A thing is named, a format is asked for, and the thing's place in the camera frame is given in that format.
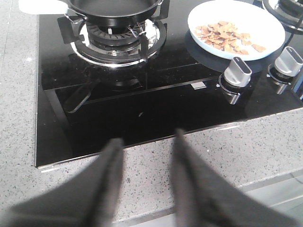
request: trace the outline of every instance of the silver knob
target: silver knob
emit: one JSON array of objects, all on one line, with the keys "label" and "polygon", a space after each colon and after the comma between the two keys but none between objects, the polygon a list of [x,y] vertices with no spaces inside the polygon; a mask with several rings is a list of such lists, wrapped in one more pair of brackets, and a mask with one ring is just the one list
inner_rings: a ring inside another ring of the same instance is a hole
[{"label": "silver knob", "polygon": [[294,48],[287,46],[275,60],[275,68],[280,73],[295,77],[303,66],[303,59]]},{"label": "silver knob", "polygon": [[236,87],[245,87],[250,82],[252,72],[248,65],[239,57],[234,57],[224,71],[224,79]]}]

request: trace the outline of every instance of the black frying pan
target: black frying pan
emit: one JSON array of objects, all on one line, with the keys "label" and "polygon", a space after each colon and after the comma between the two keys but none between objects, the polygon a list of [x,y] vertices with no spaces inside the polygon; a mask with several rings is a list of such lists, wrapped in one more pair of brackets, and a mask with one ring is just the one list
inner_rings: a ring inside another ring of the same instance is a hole
[{"label": "black frying pan", "polygon": [[162,0],[68,0],[69,8],[103,27],[127,27],[150,18]]}]

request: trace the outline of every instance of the burner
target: burner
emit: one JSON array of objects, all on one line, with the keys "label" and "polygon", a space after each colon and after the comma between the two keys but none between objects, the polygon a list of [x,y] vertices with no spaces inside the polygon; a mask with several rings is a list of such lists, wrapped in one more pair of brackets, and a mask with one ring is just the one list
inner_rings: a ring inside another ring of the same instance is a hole
[{"label": "burner", "polygon": [[279,6],[285,13],[300,18],[303,14],[303,0],[279,0]]},{"label": "burner", "polygon": [[274,15],[286,28],[303,32],[302,0],[263,0],[263,8]]},{"label": "burner", "polygon": [[96,46],[123,46],[134,43],[139,39],[138,34],[145,30],[145,22],[141,22],[131,29],[129,28],[108,28],[99,27],[91,23],[86,23],[89,40]]},{"label": "burner", "polygon": [[[146,36],[146,45],[147,47],[147,57],[153,56],[164,44],[166,40],[166,28],[162,24],[161,21],[152,22],[150,20],[146,20],[145,22],[138,25],[138,27],[145,28],[145,36]],[[102,31],[100,27],[96,30],[96,34],[98,31]],[[84,36],[84,41],[77,40],[71,43],[71,46],[74,52],[87,62],[92,64],[101,65],[101,66],[109,66],[109,67],[124,67],[130,66],[134,64],[138,64],[143,62],[144,59],[142,57],[141,51],[144,49],[144,42],[142,42],[141,37],[136,38],[132,32],[132,36],[135,38],[133,43],[121,46],[112,46],[107,45],[103,41],[106,39],[98,37],[98,40],[92,39],[91,37],[91,28],[87,29],[87,25],[85,23],[78,23],[74,26],[74,32],[76,36]],[[122,38],[121,34],[113,34],[120,33],[120,30],[111,30],[111,35],[108,35],[108,40],[110,37],[114,37],[114,43],[119,43],[121,40],[128,40],[128,38]]]}]

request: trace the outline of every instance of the food on plate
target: food on plate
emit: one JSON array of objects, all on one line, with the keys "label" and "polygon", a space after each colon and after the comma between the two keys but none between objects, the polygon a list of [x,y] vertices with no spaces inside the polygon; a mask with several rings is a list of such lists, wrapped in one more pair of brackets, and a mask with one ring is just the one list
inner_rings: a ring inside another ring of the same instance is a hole
[{"label": "food on plate", "polygon": [[195,34],[212,47],[237,54],[249,54],[244,46],[252,46],[256,51],[263,52],[265,47],[253,44],[249,33],[239,33],[233,22],[220,20],[216,24],[197,26]]},{"label": "food on plate", "polygon": [[252,47],[258,51],[258,52],[263,52],[266,50],[266,48],[264,46],[260,46],[260,45],[257,45],[257,44],[253,44]]}]

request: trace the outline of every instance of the speckled countertop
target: speckled countertop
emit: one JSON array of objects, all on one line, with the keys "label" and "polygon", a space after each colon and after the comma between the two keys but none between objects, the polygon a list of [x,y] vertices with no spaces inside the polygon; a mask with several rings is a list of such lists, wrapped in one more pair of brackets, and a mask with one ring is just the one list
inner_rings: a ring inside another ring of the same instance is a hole
[{"label": "speckled countertop", "polygon": [[[37,16],[0,3],[0,210],[50,190],[95,157],[42,173],[34,164]],[[303,109],[187,135],[194,149],[236,186],[302,168]],[[125,174],[115,220],[172,206],[172,139],[125,150]]]}]

